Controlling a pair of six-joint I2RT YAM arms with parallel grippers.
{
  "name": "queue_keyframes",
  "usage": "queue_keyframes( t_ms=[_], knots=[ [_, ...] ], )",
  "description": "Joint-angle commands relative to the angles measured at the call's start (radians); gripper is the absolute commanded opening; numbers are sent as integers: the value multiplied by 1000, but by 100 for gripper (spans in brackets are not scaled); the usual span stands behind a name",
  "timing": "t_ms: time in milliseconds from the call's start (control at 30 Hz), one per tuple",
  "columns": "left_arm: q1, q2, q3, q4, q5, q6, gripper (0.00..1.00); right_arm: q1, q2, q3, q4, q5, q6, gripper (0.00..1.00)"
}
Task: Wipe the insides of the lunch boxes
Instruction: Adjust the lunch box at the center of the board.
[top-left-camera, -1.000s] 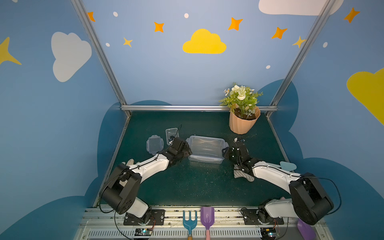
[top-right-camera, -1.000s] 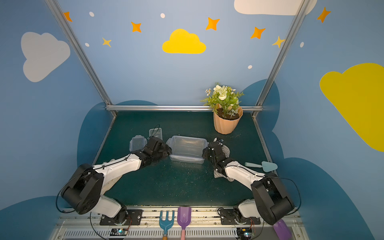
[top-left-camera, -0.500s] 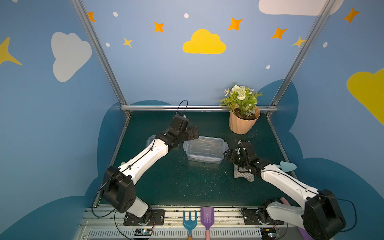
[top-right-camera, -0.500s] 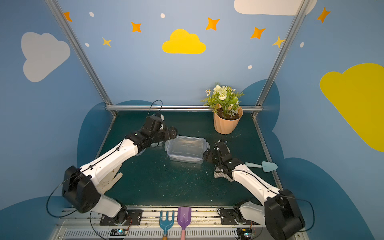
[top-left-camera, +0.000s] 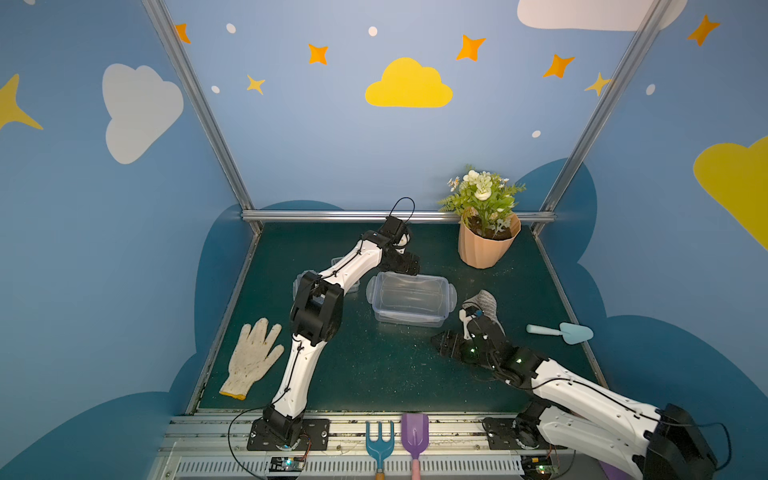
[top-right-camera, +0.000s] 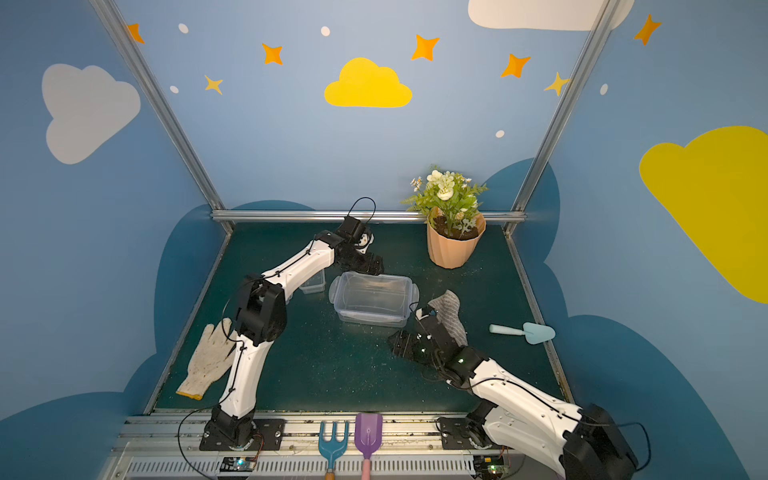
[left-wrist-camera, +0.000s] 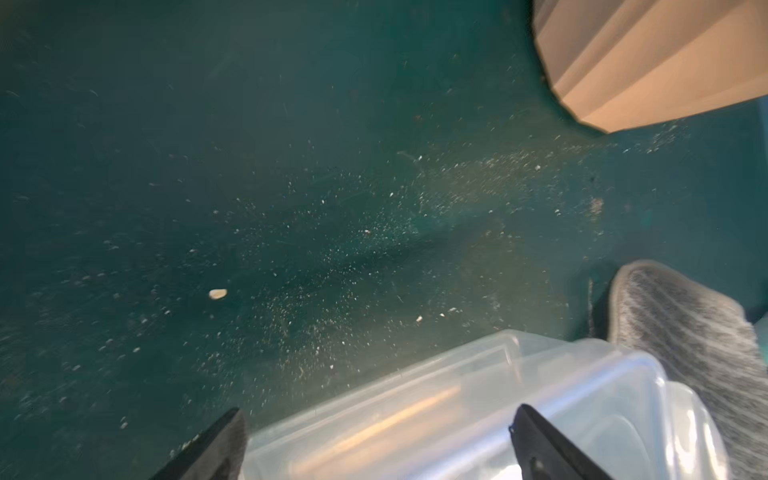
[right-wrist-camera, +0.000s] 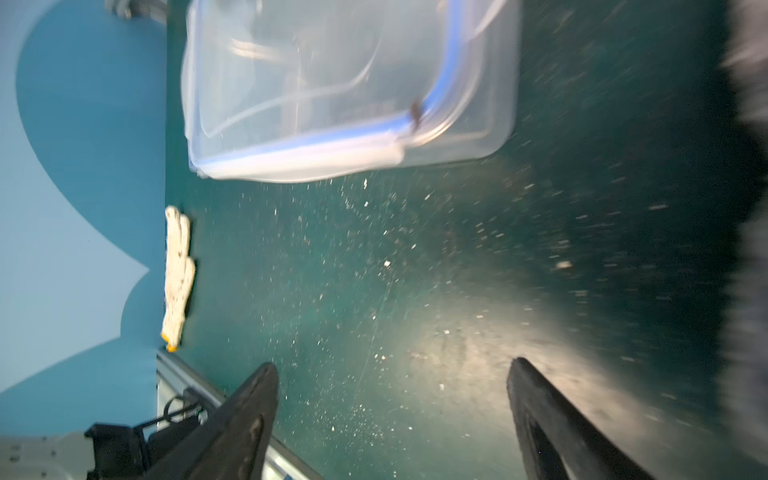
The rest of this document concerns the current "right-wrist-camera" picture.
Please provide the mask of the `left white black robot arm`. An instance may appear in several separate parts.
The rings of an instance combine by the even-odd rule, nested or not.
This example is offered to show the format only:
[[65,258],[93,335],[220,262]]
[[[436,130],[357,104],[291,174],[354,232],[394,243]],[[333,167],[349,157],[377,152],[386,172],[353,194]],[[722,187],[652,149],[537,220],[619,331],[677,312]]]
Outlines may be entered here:
[[161,415],[130,426],[95,423],[60,436],[1,438],[3,479],[137,479],[201,424],[207,404],[194,389]]

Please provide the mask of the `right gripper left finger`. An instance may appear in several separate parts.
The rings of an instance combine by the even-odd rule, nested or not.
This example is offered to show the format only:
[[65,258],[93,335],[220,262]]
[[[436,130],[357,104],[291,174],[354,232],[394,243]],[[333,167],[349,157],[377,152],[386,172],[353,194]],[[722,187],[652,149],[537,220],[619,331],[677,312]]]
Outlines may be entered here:
[[260,479],[278,407],[278,371],[262,364],[144,479]]

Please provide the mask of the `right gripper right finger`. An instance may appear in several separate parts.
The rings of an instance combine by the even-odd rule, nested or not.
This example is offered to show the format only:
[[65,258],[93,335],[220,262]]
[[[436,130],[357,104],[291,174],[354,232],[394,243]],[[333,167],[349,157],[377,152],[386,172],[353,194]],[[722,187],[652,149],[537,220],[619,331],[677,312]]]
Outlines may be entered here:
[[527,359],[510,364],[506,381],[529,479],[653,478],[600,432]]

